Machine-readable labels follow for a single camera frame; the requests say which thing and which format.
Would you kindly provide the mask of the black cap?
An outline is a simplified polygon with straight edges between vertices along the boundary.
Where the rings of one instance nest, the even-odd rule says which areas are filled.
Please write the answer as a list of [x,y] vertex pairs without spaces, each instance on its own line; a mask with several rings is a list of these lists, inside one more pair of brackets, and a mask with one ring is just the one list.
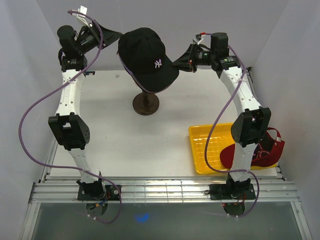
[[138,68],[138,64],[151,65],[151,61],[167,56],[161,38],[148,27],[123,34],[118,41],[117,54],[130,69]]

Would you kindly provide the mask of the purple LA cap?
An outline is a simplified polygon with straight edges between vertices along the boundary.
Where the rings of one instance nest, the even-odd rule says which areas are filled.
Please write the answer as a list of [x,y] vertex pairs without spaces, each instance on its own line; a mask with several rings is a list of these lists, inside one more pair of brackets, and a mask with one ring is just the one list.
[[119,59],[136,85],[149,94],[166,90],[179,76],[179,70],[172,66],[166,55],[151,61],[151,65],[139,63],[135,69],[130,69],[121,57]]

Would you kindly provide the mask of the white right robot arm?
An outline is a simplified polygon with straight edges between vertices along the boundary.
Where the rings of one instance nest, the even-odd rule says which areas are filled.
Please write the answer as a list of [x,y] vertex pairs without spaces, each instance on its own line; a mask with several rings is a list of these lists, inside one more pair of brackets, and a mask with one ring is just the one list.
[[198,66],[210,66],[227,88],[238,114],[230,133],[235,142],[233,162],[226,171],[227,180],[211,184],[207,194],[211,200],[256,200],[259,190],[254,189],[250,177],[254,151],[267,132],[271,110],[256,100],[250,84],[245,80],[246,67],[229,45],[225,32],[209,34],[210,46],[202,44],[206,32],[197,34],[187,51],[172,66],[180,71],[194,73]]

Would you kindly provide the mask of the red cap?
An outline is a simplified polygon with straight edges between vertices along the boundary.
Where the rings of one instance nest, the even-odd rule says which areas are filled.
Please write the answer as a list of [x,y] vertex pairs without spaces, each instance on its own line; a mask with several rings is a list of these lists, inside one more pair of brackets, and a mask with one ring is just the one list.
[[[276,128],[268,127],[265,136],[254,150],[251,166],[267,168],[276,164],[283,153],[284,146],[285,141],[282,140],[280,132]],[[234,153],[235,144],[221,151],[219,158],[225,168],[232,167]]]

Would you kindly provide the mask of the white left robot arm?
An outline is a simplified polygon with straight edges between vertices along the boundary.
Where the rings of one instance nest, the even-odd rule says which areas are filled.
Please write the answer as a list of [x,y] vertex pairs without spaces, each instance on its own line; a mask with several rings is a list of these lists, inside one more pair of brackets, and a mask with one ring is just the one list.
[[61,49],[58,59],[62,71],[59,106],[48,125],[60,146],[72,156],[79,168],[77,184],[80,193],[100,200],[106,195],[106,187],[100,179],[101,172],[92,167],[86,158],[86,145],[90,142],[90,129],[80,115],[82,87],[88,65],[85,54],[93,48],[104,49],[121,37],[121,33],[90,23],[76,32],[72,26],[63,25],[57,30]]

